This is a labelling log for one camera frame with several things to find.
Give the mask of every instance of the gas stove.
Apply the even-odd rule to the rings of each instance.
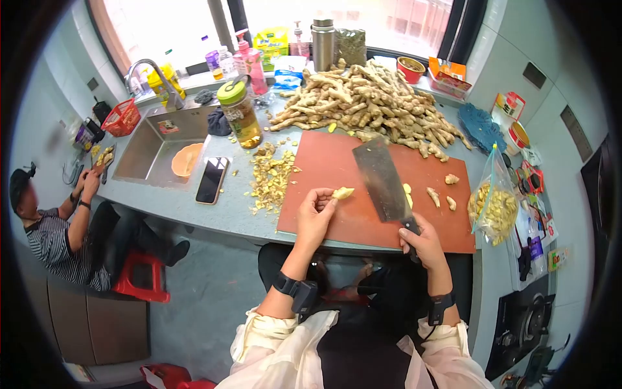
[[[494,380],[516,365],[539,344],[546,344],[553,300],[548,295],[549,276],[531,283],[520,292],[499,299],[493,346],[486,378]]]

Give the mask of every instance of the wristwatch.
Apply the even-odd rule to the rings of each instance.
[[[282,271],[277,274],[272,286],[279,292],[293,297],[292,311],[300,314],[309,312],[317,294],[316,282],[296,281],[283,274]]]
[[[448,294],[430,296],[430,308],[428,310],[428,325],[439,326],[443,324],[445,310],[456,303],[456,294],[453,289]]]

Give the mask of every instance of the green lid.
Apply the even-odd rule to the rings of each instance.
[[[246,96],[246,83],[241,81],[241,78],[238,76],[235,80],[226,82],[218,89],[216,97],[221,104],[235,104]]]

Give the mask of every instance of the knife handle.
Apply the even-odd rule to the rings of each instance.
[[[106,185],[107,181],[108,181],[108,166],[104,166],[104,173],[102,173],[101,175],[101,183],[103,185]]]
[[[402,220],[400,220],[400,222],[407,230],[414,232],[417,235],[421,235],[421,233],[419,232],[419,226],[417,225],[417,222],[415,222],[414,216],[403,218]],[[408,252],[411,255],[411,260],[414,263],[421,263],[421,260],[417,256],[417,250],[415,250],[415,248],[410,243],[408,243],[408,245],[410,247],[410,250]]]

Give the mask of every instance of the faucet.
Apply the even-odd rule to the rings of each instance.
[[[158,76],[160,76],[160,79],[162,80],[162,83],[164,84],[164,87],[166,88],[167,92],[169,93],[169,99],[166,101],[166,108],[167,110],[169,109],[173,109],[175,108],[176,110],[181,110],[184,106],[183,103],[183,99],[182,97],[179,95],[179,93],[177,93],[177,90],[175,90],[175,88],[173,88],[173,86],[170,84],[170,82],[166,79],[166,77],[164,77],[164,74],[162,73],[162,70],[160,69],[160,67],[153,61],[150,59],[141,59],[136,61],[132,66],[130,66],[129,71],[128,71],[128,75],[125,76],[125,89],[128,90],[128,92],[130,92],[130,87],[129,87],[129,80],[132,77],[132,73],[134,73],[134,69],[140,65],[141,63],[146,63],[148,65],[151,65],[155,71],[157,72]]]

